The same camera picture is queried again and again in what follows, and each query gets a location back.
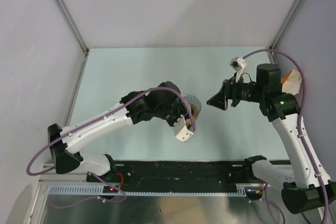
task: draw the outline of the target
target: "wire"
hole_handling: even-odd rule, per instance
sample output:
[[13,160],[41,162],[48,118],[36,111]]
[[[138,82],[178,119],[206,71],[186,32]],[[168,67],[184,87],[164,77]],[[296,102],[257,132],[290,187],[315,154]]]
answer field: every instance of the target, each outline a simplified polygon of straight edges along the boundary
[[253,51],[253,52],[250,52],[249,54],[243,56],[243,59],[245,60],[246,58],[254,55],[254,54],[257,54],[259,52],[274,52],[276,54],[280,54],[282,56],[285,56],[287,59],[289,59],[295,66],[296,68],[299,70],[301,76],[302,76],[302,86],[303,86],[303,91],[302,91],[302,102],[301,102],[301,109],[300,109],[300,112],[298,114],[298,119],[297,119],[297,127],[298,127],[298,133],[299,133],[299,136],[300,136],[300,139],[302,141],[302,145],[303,147],[305,148],[304,150],[306,151],[308,157],[309,157],[309,160],[313,166],[313,169],[314,169],[314,172],[315,174],[317,175],[317,179],[318,179],[318,182],[321,186],[321,189],[322,189],[322,192],[323,192],[323,199],[324,199],[324,213],[323,213],[323,219],[322,219],[322,222],[321,224],[325,224],[327,222],[327,218],[328,218],[328,194],[327,194],[327,190],[326,190],[326,187],[324,185],[324,182],[320,176],[320,171],[319,171],[319,168],[315,162],[315,159],[309,149],[309,146],[307,144],[307,141],[305,139],[305,137],[302,135],[302,127],[301,127],[301,122],[302,122],[302,113],[303,113],[303,109],[306,105],[306,92],[307,92],[307,82],[306,82],[306,78],[304,77],[304,74],[303,74],[303,70],[301,69],[301,67],[299,66],[299,64],[292,58],[290,57],[288,54],[284,53],[284,52],[281,52],[279,50],[275,50],[275,49],[260,49],[260,50],[256,50],[256,51]]
[[264,181],[260,180],[260,191],[265,191]]
[[247,74],[249,77],[250,77],[250,82],[252,82],[252,78],[251,78],[251,76],[250,76],[250,74],[249,73],[243,73],[241,76],[240,76],[240,78],[243,78],[243,75],[245,75],[245,74]]
[[[249,200],[250,202],[266,202],[266,199],[255,199],[255,200]],[[283,211],[281,210],[281,208],[272,200],[268,200],[268,202],[273,205],[278,211],[279,213],[281,214],[282,216],[282,219],[283,219],[283,222],[282,224],[286,224],[286,219],[285,219],[285,214],[283,213]]]
[[105,199],[105,198],[100,197],[100,196],[92,196],[92,197],[88,197],[88,198],[82,199],[82,200],[80,200],[80,201],[78,201],[78,202],[75,202],[75,203],[70,204],[70,205],[67,205],[67,206],[57,206],[57,205],[55,205],[52,201],[49,202],[50,205],[51,205],[52,207],[56,208],[56,209],[67,209],[67,208],[74,207],[74,206],[76,206],[76,205],[78,205],[78,204],[80,204],[80,203],[83,203],[84,201],[91,200],[91,199],[101,199],[101,200],[103,201],[103,203],[105,203],[106,201],[107,201],[107,202],[117,203],[117,202],[122,202],[122,201],[126,200],[127,195],[126,195],[126,193],[125,193],[123,190],[121,190],[120,188],[118,188],[118,187],[116,187],[116,186],[114,186],[114,185],[112,185],[112,184],[110,184],[110,183],[107,183],[106,181],[102,180],[98,175],[96,175],[96,174],[94,174],[94,173],[92,173],[92,175],[93,175],[97,180],[99,180],[100,182],[102,182],[102,183],[104,183],[105,185],[107,185],[107,186],[109,186],[109,187],[111,187],[111,188],[117,190],[118,192],[120,192],[120,193],[123,195],[122,199],[111,200],[111,199]]
[[121,177],[119,188],[121,188],[122,184],[124,184],[124,176],[121,173],[116,173],[117,176]]
[[307,216],[305,215],[304,212],[301,213],[302,217],[304,218],[304,220],[306,221],[307,224],[311,224],[311,222],[308,220]]
[[[276,220],[276,218],[275,218],[275,216],[273,215],[273,213],[272,213],[272,211],[271,211],[271,207],[270,207],[270,201],[269,201],[269,199],[267,199],[268,197],[267,197],[267,186],[268,186],[268,184],[266,184],[266,186],[265,186],[265,202],[266,202],[266,206],[267,206],[267,208],[268,208],[268,212],[269,212],[269,214],[271,215],[271,217],[272,217],[272,220],[274,221],[274,223],[276,223],[276,224],[279,224],[279,222]],[[282,224],[285,224],[286,223],[286,220],[285,220],[285,216],[284,216],[284,213],[282,212],[282,210],[280,209],[280,207],[278,206],[278,205],[276,205],[275,203],[274,203],[274,205],[276,206],[276,208],[278,208],[279,209],[279,211],[280,211],[280,213],[281,213],[281,215],[282,215],[282,217],[283,217],[283,223]]]
[[171,89],[171,88],[166,88],[166,87],[156,87],[156,88],[151,88],[151,89],[148,89],[148,90],[146,90],[146,91],[141,92],[140,94],[138,94],[136,97],[134,97],[133,99],[131,99],[130,101],[128,101],[128,102],[125,103],[124,105],[122,105],[122,106],[116,108],[115,110],[113,110],[113,111],[107,113],[106,115],[103,115],[103,116],[101,116],[101,117],[99,117],[99,118],[96,118],[96,119],[90,121],[90,122],[87,122],[87,123],[85,123],[85,124],[83,124],[83,125],[81,125],[81,126],[75,128],[75,129],[73,129],[72,131],[69,131],[69,132],[65,133],[64,135],[58,137],[57,139],[53,140],[52,142],[50,142],[49,144],[47,144],[46,146],[44,146],[44,147],[43,147],[41,150],[39,150],[39,151],[35,154],[35,156],[29,161],[29,163],[28,163],[28,165],[27,165],[27,168],[26,168],[26,173],[27,173],[29,176],[38,176],[38,175],[45,174],[45,173],[47,173],[47,172],[49,172],[49,171],[55,169],[55,167],[52,167],[52,168],[49,168],[49,169],[46,169],[46,170],[42,170],[41,172],[37,172],[37,173],[32,173],[32,172],[30,171],[30,169],[31,169],[31,167],[32,167],[32,165],[33,165],[33,163],[34,163],[34,161],[35,161],[35,160],[36,160],[36,159],[37,159],[37,158],[38,158],[38,157],[39,157],[39,156],[40,156],[46,149],[48,149],[48,148],[50,148],[51,146],[53,146],[54,144],[58,143],[58,142],[61,141],[63,138],[65,138],[65,137],[67,137],[67,136],[69,136],[69,135],[71,135],[71,134],[74,134],[74,133],[76,133],[77,131],[80,131],[80,130],[82,130],[82,129],[84,129],[84,128],[86,128],[86,127],[88,127],[88,126],[90,126],[90,125],[92,125],[92,124],[94,124],[94,123],[97,123],[97,122],[99,122],[99,121],[104,120],[105,116],[106,116],[106,117],[109,117],[109,116],[111,116],[111,115],[117,113],[118,111],[120,111],[120,110],[122,110],[123,108],[127,107],[127,106],[130,105],[131,103],[135,102],[137,99],[139,99],[139,98],[142,97],[143,95],[145,95],[145,94],[147,94],[147,93],[149,93],[149,92],[155,91],[155,90],[166,90],[166,91],[173,92],[174,94],[176,94],[176,95],[181,99],[181,101],[183,102],[185,108],[187,109],[187,112],[188,112],[188,115],[189,115],[189,118],[190,118],[190,120],[191,120],[191,124],[192,124],[192,127],[193,127],[193,131],[195,132],[195,131],[196,131],[195,120],[194,120],[193,115],[192,115],[192,113],[191,113],[191,109],[190,109],[190,107],[189,107],[189,104],[186,102],[186,100],[183,98],[183,96],[182,96],[180,93],[178,93],[176,90]]

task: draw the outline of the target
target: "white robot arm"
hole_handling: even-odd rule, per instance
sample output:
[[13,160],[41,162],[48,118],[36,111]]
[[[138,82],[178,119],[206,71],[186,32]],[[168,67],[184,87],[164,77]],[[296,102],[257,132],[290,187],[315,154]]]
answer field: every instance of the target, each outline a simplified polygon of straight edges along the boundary
[[[170,88],[181,94],[179,88],[171,82],[164,82],[159,87]],[[190,112],[195,116],[195,111],[190,106],[186,108],[176,94],[167,90],[155,90],[128,106],[123,106],[140,93],[142,92],[129,93],[113,107],[82,123],[63,129],[57,124],[51,125],[48,128],[49,142],[63,136],[60,142],[50,147],[56,173],[91,172],[108,181],[108,177],[113,177],[116,172],[112,157],[108,154],[89,153],[82,148],[105,134],[141,121],[149,121],[153,117],[166,120],[180,141],[187,142],[193,137],[192,126],[186,124],[186,119],[190,118]]]
[[261,64],[257,67],[256,82],[244,83],[242,74],[246,63],[242,58],[235,58],[230,65],[238,71],[223,82],[221,90],[207,101],[208,105],[226,110],[228,99],[235,107],[243,101],[257,102],[264,116],[278,132],[284,143],[292,171],[285,171],[272,165],[263,156],[245,159],[245,168],[251,181],[262,179],[274,187],[282,195],[288,210],[297,214],[323,206],[323,193],[318,176],[326,186],[329,202],[336,199],[336,183],[321,165],[307,136],[303,119],[301,121],[302,134],[307,146],[319,168],[319,174],[306,152],[297,129],[299,104],[292,94],[282,92],[281,71],[274,64]]

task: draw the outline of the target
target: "purple cable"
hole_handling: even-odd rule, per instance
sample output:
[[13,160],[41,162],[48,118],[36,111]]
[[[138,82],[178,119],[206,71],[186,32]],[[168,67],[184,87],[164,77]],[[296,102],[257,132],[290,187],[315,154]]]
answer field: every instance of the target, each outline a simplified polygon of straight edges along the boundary
[[[306,84],[306,78],[304,77],[303,75],[303,71],[302,69],[300,68],[299,64],[292,58],[290,57],[288,54],[284,53],[284,52],[281,52],[281,51],[278,51],[278,50],[274,50],[274,49],[260,49],[260,50],[256,50],[256,51],[253,51],[253,52],[250,52],[249,54],[245,55],[243,57],[243,59],[245,60],[246,58],[250,57],[251,55],[254,55],[254,54],[257,54],[259,52],[274,52],[276,54],[280,54],[282,56],[285,56],[287,59],[289,59],[291,62],[293,62],[293,64],[296,66],[296,68],[299,70],[301,76],[302,76],[302,86],[303,86],[303,91],[302,91],[302,103],[301,103],[301,109],[300,109],[300,112],[299,112],[299,115],[298,115],[298,120],[297,120],[297,126],[298,126],[298,133],[299,135],[301,135],[300,139],[302,141],[302,144],[306,150],[306,153],[309,157],[309,160],[314,168],[314,172],[315,174],[319,175],[320,174],[320,171],[319,171],[319,168],[314,160],[314,157],[313,155],[311,154],[310,150],[309,150],[309,147],[308,147],[308,144],[307,144],[307,141],[305,139],[304,136],[302,136],[302,127],[301,127],[301,121],[302,121],[302,113],[303,113],[303,108],[305,107],[305,104],[306,104],[306,90],[307,90],[307,84]],[[327,190],[326,190],[326,187],[324,185],[324,182],[321,178],[321,176],[317,176],[317,179],[319,181],[319,184],[322,188],[322,192],[323,192],[323,198],[324,198],[324,214],[323,214],[323,219],[322,219],[322,223],[321,224],[325,224],[326,221],[327,221],[327,217],[328,217],[328,194],[327,194]]]
[[52,201],[49,202],[50,205],[51,205],[52,207],[56,208],[56,209],[66,209],[66,208],[74,207],[74,206],[76,206],[76,205],[78,205],[78,204],[80,204],[80,203],[82,203],[82,202],[84,202],[84,201],[87,201],[87,200],[89,200],[89,199],[102,199],[103,201],[114,202],[114,203],[116,203],[116,202],[122,202],[122,201],[126,200],[127,196],[126,196],[126,193],[125,193],[123,190],[119,189],[118,187],[116,187],[116,186],[114,186],[114,185],[112,185],[112,184],[109,184],[109,183],[105,182],[104,180],[102,180],[100,177],[98,177],[98,176],[97,176],[96,174],[94,174],[94,173],[92,173],[92,175],[93,175],[97,180],[99,180],[100,182],[102,182],[102,183],[104,183],[105,185],[107,185],[107,186],[109,186],[109,187],[112,187],[114,190],[117,190],[118,192],[120,192],[124,197],[123,197],[122,199],[112,200],[112,199],[105,199],[105,198],[102,198],[102,197],[99,197],[99,198],[98,198],[97,196],[92,196],[92,197],[88,197],[88,198],[82,199],[82,200],[80,200],[80,201],[78,201],[78,202],[75,202],[75,203],[70,204],[70,205],[67,205],[67,206],[56,206],[56,205],[54,205],[54,203],[53,203]]
[[[117,113],[118,111],[122,110],[123,108],[127,107],[128,105],[130,105],[131,103],[133,103],[134,101],[136,101],[137,99],[139,99],[140,97],[142,97],[143,95],[149,93],[149,92],[152,92],[152,91],[155,91],[155,90],[167,90],[167,91],[170,91],[170,92],[173,92],[174,94],[176,94],[180,99],[181,101],[183,102],[185,108],[187,109],[187,112],[188,112],[188,115],[189,115],[189,118],[191,120],[191,124],[192,124],[192,127],[193,127],[193,131],[195,132],[196,131],[196,125],[195,125],[195,120],[193,118],[193,115],[191,113],[191,109],[189,107],[189,104],[187,103],[187,101],[183,98],[183,96],[178,93],[176,90],[174,89],[171,89],[171,88],[166,88],[166,87],[156,87],[156,88],[151,88],[151,89],[148,89],[146,91],[143,91],[141,92],[140,94],[138,94],[136,97],[134,97],[133,99],[131,99],[130,101],[128,101],[127,103],[125,103],[124,105],[116,108],[115,110],[107,113],[105,116],[109,117],[110,115],[113,115],[115,113]],[[85,123],[75,129],[73,129],[72,131],[69,131],[68,133],[60,136],[59,138],[53,140],[52,142],[50,142],[49,144],[47,144],[46,146],[44,146],[41,150],[39,150],[35,156],[29,161],[28,165],[27,165],[27,168],[26,168],[26,173],[29,175],[29,176],[38,176],[38,175],[42,175],[44,173],[47,173],[53,169],[55,169],[55,167],[52,167],[52,168],[49,168],[49,169],[46,169],[46,170],[43,170],[41,172],[38,172],[38,173],[32,173],[30,171],[30,168],[32,167],[33,163],[35,162],[35,160],[48,148],[50,148],[51,146],[53,146],[54,144],[56,144],[57,142],[61,141],[63,138],[67,137],[69,135],[69,133],[71,134],[74,134],[76,133],[77,131],[79,130],[82,130],[94,123],[97,123],[99,121],[102,121],[104,119],[104,116],[101,116],[99,118],[96,118],[88,123]]]
[[[257,201],[260,202],[259,199],[251,200],[251,202],[257,202]],[[271,205],[273,205],[273,206],[280,212],[280,214],[281,214],[281,216],[282,216],[282,219],[284,220],[282,224],[286,224],[285,214],[282,212],[281,208],[280,208],[275,202],[273,202],[272,200],[267,200],[267,201],[266,201],[265,199],[262,199],[261,201],[266,202],[266,204],[267,204],[267,202],[269,202]],[[278,224],[278,222],[275,221],[275,217],[273,217],[273,214],[271,213],[271,211],[270,211],[270,209],[269,209],[268,206],[267,206],[267,208],[268,208],[268,210],[269,210],[269,213],[271,214],[271,217],[272,217],[273,221],[274,221],[276,224]]]
[[[267,206],[267,208],[268,208],[268,212],[269,212],[269,214],[271,215],[273,221],[274,221],[276,224],[279,224],[279,223],[277,222],[275,216],[273,215],[273,213],[272,213],[272,211],[271,211],[271,207],[270,207],[270,205],[269,205],[271,202],[270,202],[270,200],[269,200],[268,197],[267,197],[267,186],[268,186],[268,184],[265,185],[265,199],[264,199],[264,201],[266,202],[266,206]],[[283,218],[283,220],[284,220],[282,224],[285,224],[285,223],[286,223],[285,215],[284,215],[284,213],[282,212],[282,210],[280,209],[280,207],[279,207],[278,205],[276,205],[274,202],[273,202],[272,205],[274,205],[274,206],[279,210],[279,212],[281,213],[282,218]]]
[[301,213],[302,217],[304,218],[304,220],[306,221],[307,224],[311,224],[311,222],[308,220],[307,216],[305,215],[304,212]]

